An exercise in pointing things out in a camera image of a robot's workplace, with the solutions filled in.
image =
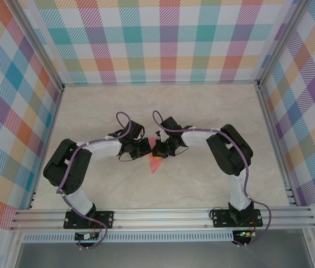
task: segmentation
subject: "enclosure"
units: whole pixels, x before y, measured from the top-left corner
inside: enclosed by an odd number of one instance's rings
[[[83,188],[114,220],[102,245],[79,251],[43,168],[65,138],[120,129],[118,111],[154,145],[153,110],[182,127],[231,124],[250,145],[248,193],[272,212],[255,204],[258,245],[213,227],[228,177],[187,147],[91,162]],[[0,0],[0,267],[99,261],[315,267],[315,0]]]

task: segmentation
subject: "beige marble surface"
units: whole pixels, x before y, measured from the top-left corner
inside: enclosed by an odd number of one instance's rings
[[[119,129],[117,111],[154,137],[157,109],[181,126],[218,128],[229,123],[254,151],[250,195],[271,206],[288,205],[282,179],[254,86],[244,85],[120,85],[66,88],[49,145],[46,162],[59,143],[90,141]],[[149,157],[119,162],[110,157],[90,164],[83,187],[97,208],[192,208],[227,206],[229,183],[209,150],[192,147],[165,159],[152,174]],[[34,209],[66,208],[43,176]]]

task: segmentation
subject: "gray floor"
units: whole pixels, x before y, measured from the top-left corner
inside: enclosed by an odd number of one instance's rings
[[[252,84],[66,88],[46,162],[65,138],[90,141],[118,130],[117,111],[127,112],[145,126],[147,137],[155,137],[154,109],[164,118],[173,116],[183,127],[235,126],[254,151],[251,196],[271,206],[288,205]],[[225,207],[230,194],[228,179],[211,152],[198,147],[165,159],[154,174],[148,156],[131,162],[111,157],[90,163],[83,187],[97,208],[103,209]],[[66,208],[55,190],[42,177],[33,209]]]
[[[269,231],[247,248],[231,242],[103,243],[89,251],[76,244],[24,244],[16,268],[309,268],[301,230]]]

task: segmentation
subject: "red triangle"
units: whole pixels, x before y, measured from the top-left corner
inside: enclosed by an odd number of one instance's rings
[[[157,139],[158,137],[148,138],[148,143],[150,144],[151,149],[154,148]],[[150,159],[151,172],[154,173],[162,163],[163,158],[152,157],[152,153],[148,154],[148,158]]]

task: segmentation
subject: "colorful checkered wall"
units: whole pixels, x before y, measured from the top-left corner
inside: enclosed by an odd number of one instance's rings
[[[0,262],[16,209],[30,198],[58,95],[0,0]]]
[[[86,84],[255,80],[296,1],[20,3],[62,80]]]
[[[301,204],[315,213],[315,0],[264,92]]]

